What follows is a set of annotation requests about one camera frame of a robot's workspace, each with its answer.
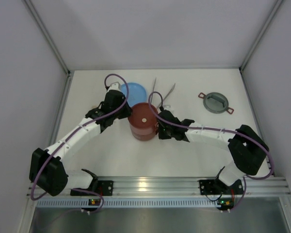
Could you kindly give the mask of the long metal tongs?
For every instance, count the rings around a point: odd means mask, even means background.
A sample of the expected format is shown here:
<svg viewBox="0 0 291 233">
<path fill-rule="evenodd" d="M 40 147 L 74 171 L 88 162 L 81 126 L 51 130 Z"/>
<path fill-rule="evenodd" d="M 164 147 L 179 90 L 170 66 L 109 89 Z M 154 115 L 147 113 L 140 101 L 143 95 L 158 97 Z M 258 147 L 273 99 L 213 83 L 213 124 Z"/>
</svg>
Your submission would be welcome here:
<svg viewBox="0 0 291 233">
<path fill-rule="evenodd" d="M 153 85 L 152 85 L 152 90 L 151 92 L 156 91 L 156 83 L 157 83 L 157 78 L 155 77 L 154 81 L 153 81 Z M 157 104 L 156 108 L 159 109 L 160 106 L 162 105 L 162 102 L 164 102 L 174 91 L 176 87 L 176 83 L 172 84 L 171 86 L 169 86 L 168 91 L 166 90 L 166 88 L 163 90 L 162 94 L 162 100 L 159 101 L 159 103 Z"/>
</svg>

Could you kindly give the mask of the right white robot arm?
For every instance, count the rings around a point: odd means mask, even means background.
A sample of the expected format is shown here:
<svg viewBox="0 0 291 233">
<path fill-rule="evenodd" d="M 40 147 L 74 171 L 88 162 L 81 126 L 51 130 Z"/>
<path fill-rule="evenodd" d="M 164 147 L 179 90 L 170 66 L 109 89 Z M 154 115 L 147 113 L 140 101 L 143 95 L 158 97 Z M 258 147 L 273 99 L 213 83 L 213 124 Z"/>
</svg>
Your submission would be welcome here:
<svg viewBox="0 0 291 233">
<path fill-rule="evenodd" d="M 157 115 L 160 140 L 175 139 L 211 145 L 231 154 L 232 162 L 223 166 L 215 178 L 217 186 L 232 186 L 244 176 L 255 176 L 269 152 L 268 146 L 247 125 L 231 131 L 204 127 L 194 120 L 180 121 L 169 106 L 161 106 Z"/>
</svg>

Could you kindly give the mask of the red lid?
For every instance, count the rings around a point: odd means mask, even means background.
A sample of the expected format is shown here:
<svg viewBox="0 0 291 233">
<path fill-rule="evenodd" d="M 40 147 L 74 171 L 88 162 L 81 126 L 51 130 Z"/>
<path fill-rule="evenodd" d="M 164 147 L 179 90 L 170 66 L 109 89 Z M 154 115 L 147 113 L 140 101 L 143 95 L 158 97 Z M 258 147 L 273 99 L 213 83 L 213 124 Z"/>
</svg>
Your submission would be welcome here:
<svg viewBox="0 0 291 233">
<path fill-rule="evenodd" d="M 137 129 L 149 129 L 157 126 L 155 113 L 157 108 L 146 102 L 138 103 L 132 107 L 132 114 L 128 117 L 131 126 Z"/>
</svg>

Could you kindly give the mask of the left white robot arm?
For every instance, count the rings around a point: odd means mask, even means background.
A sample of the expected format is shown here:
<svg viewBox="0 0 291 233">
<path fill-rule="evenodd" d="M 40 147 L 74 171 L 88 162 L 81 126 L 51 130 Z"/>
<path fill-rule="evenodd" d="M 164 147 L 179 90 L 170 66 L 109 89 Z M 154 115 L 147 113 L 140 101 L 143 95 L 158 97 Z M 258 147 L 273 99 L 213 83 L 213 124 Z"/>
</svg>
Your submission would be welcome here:
<svg viewBox="0 0 291 233">
<path fill-rule="evenodd" d="M 104 101 L 90 110 L 71 132 L 46 149 L 37 148 L 32 153 L 32 188 L 40 187 L 51 196 L 57 196 L 65 189 L 71 189 L 73 195 L 82 190 L 86 193 L 95 191 L 97 175 L 84 168 L 69 170 L 69 163 L 84 145 L 112 126 L 116 119 L 128 118 L 131 113 L 120 83 L 111 84 Z"/>
</svg>

